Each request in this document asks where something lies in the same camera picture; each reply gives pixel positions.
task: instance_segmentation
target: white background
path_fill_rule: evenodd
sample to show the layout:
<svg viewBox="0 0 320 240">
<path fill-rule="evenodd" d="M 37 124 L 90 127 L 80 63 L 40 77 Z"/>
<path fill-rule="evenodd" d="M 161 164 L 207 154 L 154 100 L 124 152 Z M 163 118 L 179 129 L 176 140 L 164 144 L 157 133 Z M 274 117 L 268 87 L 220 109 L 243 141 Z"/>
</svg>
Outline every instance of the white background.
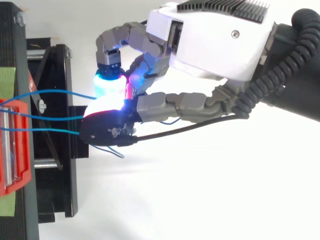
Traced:
<svg viewBox="0 0 320 240">
<path fill-rule="evenodd" d="M 99 34 L 141 22 L 166 1 L 14 2 L 26 11 L 28 38 L 52 37 L 72 49 L 73 90 L 93 95 Z M 318 4 L 274 0 L 275 20 L 290 24 L 296 10 L 320 12 Z M 137 55 L 124 49 L 124 67 Z M 148 92 L 210 94 L 216 84 L 170 70 Z M 74 98 L 75 105 L 88 103 Z M 187 124 L 146 123 L 137 134 Z M 79 212 L 40 224 L 40 239 L 318 240 L 319 136 L 318 122 L 261 103 L 246 121 L 120 148 L 125 159 L 90 149 L 89 159 L 77 161 Z"/>
</svg>

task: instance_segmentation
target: red plastic holder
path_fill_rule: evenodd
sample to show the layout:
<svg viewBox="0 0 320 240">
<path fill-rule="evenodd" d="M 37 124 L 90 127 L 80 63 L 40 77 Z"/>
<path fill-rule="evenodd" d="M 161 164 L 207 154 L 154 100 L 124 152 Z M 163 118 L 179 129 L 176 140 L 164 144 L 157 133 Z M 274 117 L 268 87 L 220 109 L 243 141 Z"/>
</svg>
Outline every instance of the red plastic holder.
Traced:
<svg viewBox="0 0 320 240">
<path fill-rule="evenodd" d="M 25 102 L 14 100 L 1 110 L 28 114 Z M 28 129 L 28 118 L 0 112 L 0 126 L 10 129 Z M 0 130 L 0 197 L 24 187 L 31 180 L 29 132 Z"/>
</svg>

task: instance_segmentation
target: blue led light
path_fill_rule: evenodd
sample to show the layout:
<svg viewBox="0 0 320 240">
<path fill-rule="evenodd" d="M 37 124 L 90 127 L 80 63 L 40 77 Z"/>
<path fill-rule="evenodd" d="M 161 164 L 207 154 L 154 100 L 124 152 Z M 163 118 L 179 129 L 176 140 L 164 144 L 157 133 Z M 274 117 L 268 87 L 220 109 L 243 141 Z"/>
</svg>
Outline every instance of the blue led light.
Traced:
<svg viewBox="0 0 320 240">
<path fill-rule="evenodd" d="M 124 75 L 115 80 L 104 80 L 99 75 L 96 75 L 93 83 L 97 98 L 107 95 L 121 95 L 122 99 L 125 98 L 127 79 Z"/>
<path fill-rule="evenodd" d="M 104 80 L 96 75 L 93 79 L 96 100 L 85 110 L 84 117 L 109 110 L 121 110 L 124 106 L 127 79 L 121 76 L 116 80 Z"/>
</svg>

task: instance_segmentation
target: screw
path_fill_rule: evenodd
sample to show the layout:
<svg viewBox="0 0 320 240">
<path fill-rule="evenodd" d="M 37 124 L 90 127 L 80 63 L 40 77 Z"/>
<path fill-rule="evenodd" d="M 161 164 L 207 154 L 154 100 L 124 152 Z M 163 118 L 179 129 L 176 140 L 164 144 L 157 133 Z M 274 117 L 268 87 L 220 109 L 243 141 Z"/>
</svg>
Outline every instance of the screw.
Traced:
<svg viewBox="0 0 320 240">
<path fill-rule="evenodd" d="M 40 99 L 38 101 L 38 110 L 39 110 L 39 113 L 41 114 L 44 114 L 45 110 L 47 109 L 47 105 L 45 104 L 45 102 Z"/>
<path fill-rule="evenodd" d="M 68 59 L 72 59 L 73 57 L 73 53 L 70 49 L 68 49 L 66 52 L 65 52 L 65 56 L 68 58 Z"/>
<path fill-rule="evenodd" d="M 20 27 L 24 27 L 26 26 L 26 23 L 25 23 L 25 12 L 24 11 L 20 11 L 16 14 L 16 16 L 14 17 L 14 22 L 16 24 L 18 24 Z"/>
<path fill-rule="evenodd" d="M 234 31 L 231 33 L 231 36 L 232 36 L 234 39 L 237 39 L 237 38 L 240 36 L 240 32 L 237 31 L 237 30 L 234 30 Z"/>
</svg>

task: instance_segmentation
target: robotic hand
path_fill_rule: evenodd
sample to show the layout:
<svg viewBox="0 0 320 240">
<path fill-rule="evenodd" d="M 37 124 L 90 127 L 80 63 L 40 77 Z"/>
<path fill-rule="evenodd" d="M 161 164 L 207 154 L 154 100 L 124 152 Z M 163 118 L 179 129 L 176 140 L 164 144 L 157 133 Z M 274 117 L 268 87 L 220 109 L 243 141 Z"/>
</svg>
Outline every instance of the robotic hand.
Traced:
<svg viewBox="0 0 320 240">
<path fill-rule="evenodd" d="M 89 105 L 80 137 L 96 146 L 127 146 L 217 122 L 248 119 L 261 101 L 320 121 L 319 44 L 320 16 L 310 9 L 297 11 L 288 26 L 275 24 L 269 5 L 253 0 L 167 3 L 151 11 L 147 26 L 126 23 L 97 39 L 96 77 L 106 86 L 120 83 L 125 97 L 118 109 L 93 112 Z M 126 45 L 143 53 L 128 71 L 121 69 L 119 51 Z M 169 67 L 199 78 L 228 81 L 210 97 L 203 93 L 147 95 L 146 90 Z M 104 105 L 101 99 L 96 101 Z M 136 122 L 169 117 L 195 124 L 134 136 Z"/>
</svg>

